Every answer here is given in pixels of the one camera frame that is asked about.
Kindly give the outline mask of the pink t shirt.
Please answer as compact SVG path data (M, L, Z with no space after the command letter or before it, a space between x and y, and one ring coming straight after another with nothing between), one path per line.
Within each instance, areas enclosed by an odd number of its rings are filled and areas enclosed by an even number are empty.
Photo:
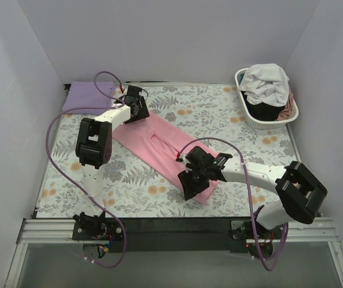
M176 159L193 137L153 113L145 119L120 125L112 137L184 194L178 178L184 165Z

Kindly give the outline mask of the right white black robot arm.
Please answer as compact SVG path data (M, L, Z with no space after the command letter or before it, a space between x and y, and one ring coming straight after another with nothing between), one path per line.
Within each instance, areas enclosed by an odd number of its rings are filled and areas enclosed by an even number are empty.
M279 197L278 201L261 205L253 212L255 224L247 223L237 229L238 234L248 238L262 237L289 221L313 223L327 196L326 187L298 161L287 166L246 163L231 154L213 156L198 146L178 155L176 161L184 165L178 178L187 200L203 193L211 181L244 183Z

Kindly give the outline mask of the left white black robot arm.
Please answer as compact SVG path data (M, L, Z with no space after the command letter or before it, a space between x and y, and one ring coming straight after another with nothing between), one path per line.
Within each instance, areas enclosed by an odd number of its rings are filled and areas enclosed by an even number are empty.
M113 140L179 188L185 199L194 198L196 194L188 193L187 185L178 177L184 166L176 161L185 144L193 138L149 112L142 88L130 85L122 92L109 110L80 122L75 153L82 165L88 193L82 211L90 216L103 212L94 202L103 198L104 165L111 158Z

